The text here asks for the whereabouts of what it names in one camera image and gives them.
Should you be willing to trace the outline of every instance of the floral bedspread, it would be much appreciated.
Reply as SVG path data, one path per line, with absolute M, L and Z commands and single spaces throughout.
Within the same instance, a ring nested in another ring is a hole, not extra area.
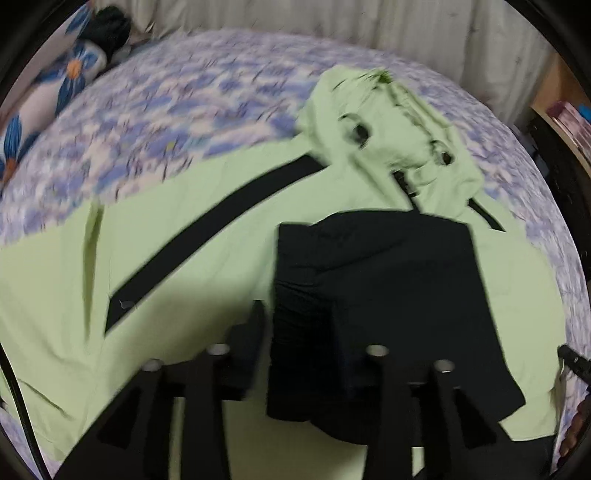
M 88 197 L 115 202 L 192 162 L 292 136 L 297 111 L 335 64 L 390 69 L 459 128 L 484 172 L 486 191 L 525 222 L 529 239 L 548 255 L 569 344 L 591 355 L 591 312 L 577 251 L 512 132 L 442 75 L 390 53 L 329 40 L 235 30 L 174 34 L 99 78 L 41 134 L 4 190 L 0 243 L 63 221 Z M 566 385 L 561 434 L 584 397 L 572 375 Z M 26 451 L 22 433 L 7 427 Z

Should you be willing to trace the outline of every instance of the white curtain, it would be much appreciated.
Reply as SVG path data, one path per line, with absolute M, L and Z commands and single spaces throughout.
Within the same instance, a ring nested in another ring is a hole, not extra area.
M 506 124 L 527 111 L 551 53 L 504 0 L 96 0 L 141 30 L 251 28 L 330 37 L 428 65 Z

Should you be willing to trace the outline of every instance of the black zipper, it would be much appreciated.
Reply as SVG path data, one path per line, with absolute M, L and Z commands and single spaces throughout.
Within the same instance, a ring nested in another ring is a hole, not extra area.
M 195 219 L 113 293 L 109 301 L 105 333 L 131 312 L 160 282 L 240 215 L 280 190 L 324 168 L 310 155 L 304 155 L 251 180 Z
M 499 222 L 497 222 L 496 219 L 490 213 L 488 213 L 484 208 L 482 208 L 482 206 L 475 199 L 468 200 L 468 206 L 472 210 L 474 210 L 478 215 L 480 215 L 482 218 L 484 218 L 486 223 L 488 223 L 488 225 L 493 230 L 497 230 L 499 232 L 505 231 L 505 229 L 501 226 L 501 224 Z
M 410 187 L 408 186 L 408 182 L 404 177 L 404 172 L 402 170 L 395 170 L 392 172 L 392 178 L 398 183 L 400 189 L 404 192 L 407 196 L 408 201 L 410 202 L 411 206 L 413 207 L 413 211 L 419 212 L 417 203 L 414 201 L 414 198 L 417 196 L 416 192 L 411 192 Z
M 407 196 L 408 201 L 411 203 L 413 207 L 413 211 L 419 212 L 419 208 L 417 203 L 414 201 L 414 198 L 417 196 L 416 192 L 412 192 L 406 178 L 404 176 L 404 172 L 402 170 L 395 170 L 392 172 L 392 178 L 398 183 L 400 189 L 404 192 Z M 501 226 L 501 224 L 490 214 L 488 213 L 475 199 L 468 200 L 468 207 L 474 210 L 478 215 L 480 215 L 486 223 L 493 229 L 499 232 L 504 232 L 505 229 Z

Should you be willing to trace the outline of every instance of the black cloth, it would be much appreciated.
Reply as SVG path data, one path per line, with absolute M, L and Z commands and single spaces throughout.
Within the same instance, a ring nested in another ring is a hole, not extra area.
M 469 454 L 474 480 L 547 480 L 556 437 L 511 442 L 506 449 L 484 447 Z M 415 480 L 430 480 L 425 469 Z
M 119 8 L 111 5 L 90 19 L 79 39 L 97 45 L 106 53 L 107 61 L 111 61 L 113 54 L 127 42 L 130 32 L 131 20 Z
M 453 361 L 460 386 L 492 420 L 525 404 L 505 365 L 462 223 L 357 211 L 312 226 L 280 225 L 274 301 L 267 399 L 273 418 L 322 423 L 318 415 L 335 399 L 365 408 L 359 393 L 379 383 L 365 373 L 371 344 L 388 347 L 401 369 Z

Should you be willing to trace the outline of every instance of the floral pillow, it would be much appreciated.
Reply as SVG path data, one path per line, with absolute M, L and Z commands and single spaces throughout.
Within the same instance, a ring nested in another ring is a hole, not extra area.
M 105 66 L 105 52 L 92 42 L 78 41 L 39 74 L 0 131 L 0 191 L 40 133 Z
M 70 50 L 78 35 L 92 17 L 92 2 L 80 7 L 66 22 L 60 26 L 41 46 L 19 75 L 10 92 L 0 106 L 0 118 L 6 118 L 10 111 L 31 86 L 33 80 L 42 69 Z

